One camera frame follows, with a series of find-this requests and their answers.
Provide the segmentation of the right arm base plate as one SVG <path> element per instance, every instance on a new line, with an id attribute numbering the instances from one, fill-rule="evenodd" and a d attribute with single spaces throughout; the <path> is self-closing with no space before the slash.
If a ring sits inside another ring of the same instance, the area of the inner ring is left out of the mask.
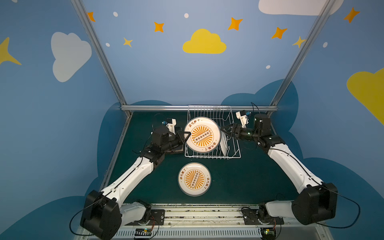
<path id="1" fill-rule="evenodd" d="M 283 225 L 281 217 L 271 217 L 264 209 L 241 208 L 245 225 Z"/>

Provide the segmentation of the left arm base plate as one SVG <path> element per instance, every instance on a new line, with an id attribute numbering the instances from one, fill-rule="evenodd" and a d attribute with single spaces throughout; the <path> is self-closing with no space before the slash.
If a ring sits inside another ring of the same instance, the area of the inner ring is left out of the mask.
<path id="1" fill-rule="evenodd" d="M 165 221 L 165 210 L 151 210 L 147 219 L 132 222 L 131 226 L 149 226 L 152 224 L 163 226 Z"/>

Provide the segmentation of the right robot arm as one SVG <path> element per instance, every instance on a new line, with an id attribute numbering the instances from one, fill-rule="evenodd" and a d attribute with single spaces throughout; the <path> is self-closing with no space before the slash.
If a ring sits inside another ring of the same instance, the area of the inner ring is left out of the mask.
<path id="1" fill-rule="evenodd" d="M 333 219 L 338 199 L 336 186 L 324 183 L 295 157 L 283 139 L 273 134 L 271 119 L 266 114 L 254 116 L 253 128 L 247 127 L 246 112 L 237 115 L 240 124 L 224 126 L 221 131 L 237 140 L 255 142 L 284 171 L 299 194 L 293 201 L 262 203 L 257 211 L 259 222 L 268 224 L 281 217 L 296 219 L 306 226 Z"/>

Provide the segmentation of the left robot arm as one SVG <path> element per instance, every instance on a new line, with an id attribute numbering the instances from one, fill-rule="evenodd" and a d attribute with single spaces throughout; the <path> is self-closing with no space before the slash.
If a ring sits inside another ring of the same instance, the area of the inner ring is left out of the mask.
<path id="1" fill-rule="evenodd" d="M 150 222 L 151 205 L 143 201 L 124 205 L 124 201 L 163 162 L 167 153 L 183 147 L 190 136 L 191 132 L 171 132 L 166 126 L 154 129 L 151 143 L 143 148 L 125 173 L 100 192 L 91 191 L 87 195 L 84 208 L 80 211 L 81 227 L 101 240 L 110 240 L 121 226 Z"/>

